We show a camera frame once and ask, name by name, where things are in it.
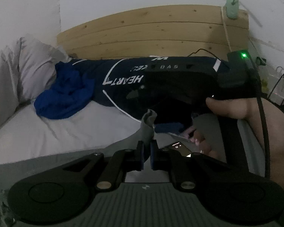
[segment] wooden headboard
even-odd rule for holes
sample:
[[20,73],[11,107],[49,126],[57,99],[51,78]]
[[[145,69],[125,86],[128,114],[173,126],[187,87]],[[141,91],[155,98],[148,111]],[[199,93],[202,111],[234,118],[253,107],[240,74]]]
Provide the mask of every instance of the wooden headboard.
[[[248,14],[224,19],[233,51],[247,49]],[[204,48],[227,59],[221,7],[169,5],[130,10],[75,26],[57,36],[69,55],[82,59],[187,56]],[[196,55],[210,56],[200,51]]]

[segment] metal bolt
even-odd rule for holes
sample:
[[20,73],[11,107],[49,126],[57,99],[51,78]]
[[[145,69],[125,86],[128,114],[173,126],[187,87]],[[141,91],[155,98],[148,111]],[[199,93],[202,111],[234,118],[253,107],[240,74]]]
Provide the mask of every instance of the metal bolt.
[[194,189],[195,186],[196,186],[196,184],[193,183],[193,182],[183,182],[183,183],[181,183],[181,188],[183,188],[183,189]]
[[107,181],[102,181],[97,183],[97,188],[98,189],[109,189],[111,187],[111,183]]

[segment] pillow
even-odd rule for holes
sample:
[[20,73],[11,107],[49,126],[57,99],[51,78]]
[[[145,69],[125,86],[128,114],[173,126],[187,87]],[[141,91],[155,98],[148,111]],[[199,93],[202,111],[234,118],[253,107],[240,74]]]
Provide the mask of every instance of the pillow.
[[0,126],[13,115],[18,106],[18,64],[21,40],[0,51]]
[[48,89],[56,79],[55,64],[69,60],[66,53],[40,42],[32,35],[22,37],[19,58],[19,102],[32,100]]

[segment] phone screen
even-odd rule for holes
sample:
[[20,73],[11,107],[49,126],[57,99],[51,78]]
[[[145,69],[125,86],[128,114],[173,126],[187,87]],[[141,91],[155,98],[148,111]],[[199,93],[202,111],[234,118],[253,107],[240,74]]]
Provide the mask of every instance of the phone screen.
[[172,143],[166,146],[166,148],[178,150],[182,156],[190,157],[191,155],[191,151],[181,142]]

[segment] hand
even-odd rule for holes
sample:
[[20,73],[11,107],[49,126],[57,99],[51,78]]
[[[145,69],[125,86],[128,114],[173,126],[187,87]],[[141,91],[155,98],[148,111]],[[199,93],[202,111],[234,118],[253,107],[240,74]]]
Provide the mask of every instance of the hand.
[[[270,179],[284,189],[284,113],[269,101],[262,99],[262,102],[270,143]],[[264,150],[262,124],[256,98],[224,101],[207,98],[206,104],[216,115],[245,119]],[[200,144],[205,154],[218,158],[218,154],[211,151],[210,146],[206,144],[204,137],[198,131],[194,132],[194,139]]]

